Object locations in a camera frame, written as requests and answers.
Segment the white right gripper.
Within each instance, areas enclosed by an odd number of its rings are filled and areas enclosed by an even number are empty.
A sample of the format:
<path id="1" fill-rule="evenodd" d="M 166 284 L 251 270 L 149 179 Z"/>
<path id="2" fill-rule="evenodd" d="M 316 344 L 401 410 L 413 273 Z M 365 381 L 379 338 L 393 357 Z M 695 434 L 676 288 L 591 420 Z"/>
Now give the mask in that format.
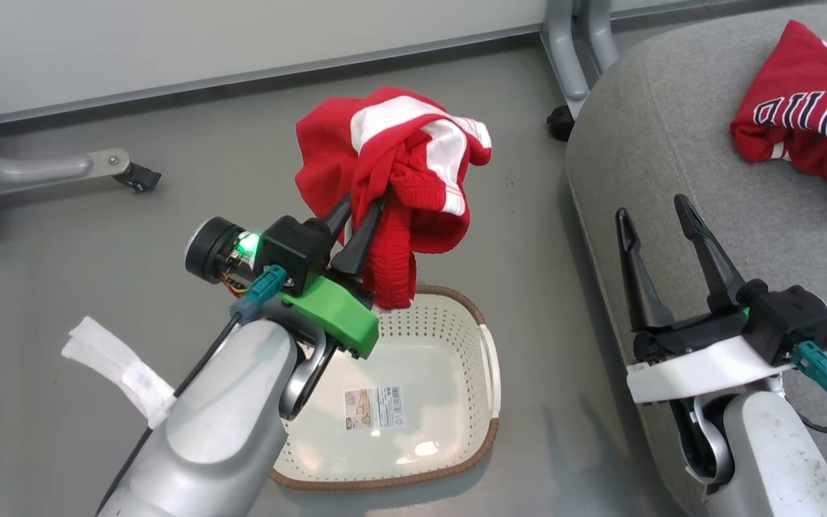
<path id="1" fill-rule="evenodd" d="M 742 337 L 748 315 L 736 308 L 744 278 L 689 197 L 676 195 L 675 209 L 683 234 L 696 249 L 712 311 L 680 322 L 675 322 L 657 294 L 629 212 L 624 208 L 616 212 L 618 251 L 637 359 L 629 367 L 627 387 L 636 404 L 689 399 L 745 386 L 793 368 L 791 363 L 770 365 Z"/>

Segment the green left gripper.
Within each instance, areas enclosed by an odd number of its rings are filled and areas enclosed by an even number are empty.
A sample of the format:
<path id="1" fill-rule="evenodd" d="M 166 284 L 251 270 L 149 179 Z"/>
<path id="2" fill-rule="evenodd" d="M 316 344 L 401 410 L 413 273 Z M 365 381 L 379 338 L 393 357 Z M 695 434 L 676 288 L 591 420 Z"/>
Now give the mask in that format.
<path id="1" fill-rule="evenodd" d="M 357 230 L 345 239 L 342 250 L 330 261 L 332 271 L 345 277 L 363 275 L 386 200 L 387 196 L 381 196 L 371 202 Z M 347 194 L 326 215 L 312 218 L 313 238 L 340 238 L 351 216 L 351 197 Z M 322 276 L 306 285 L 300 295 L 283 288 L 279 296 L 349 353 L 363 360 L 371 356 L 380 337 L 380 318 L 344 286 Z"/>

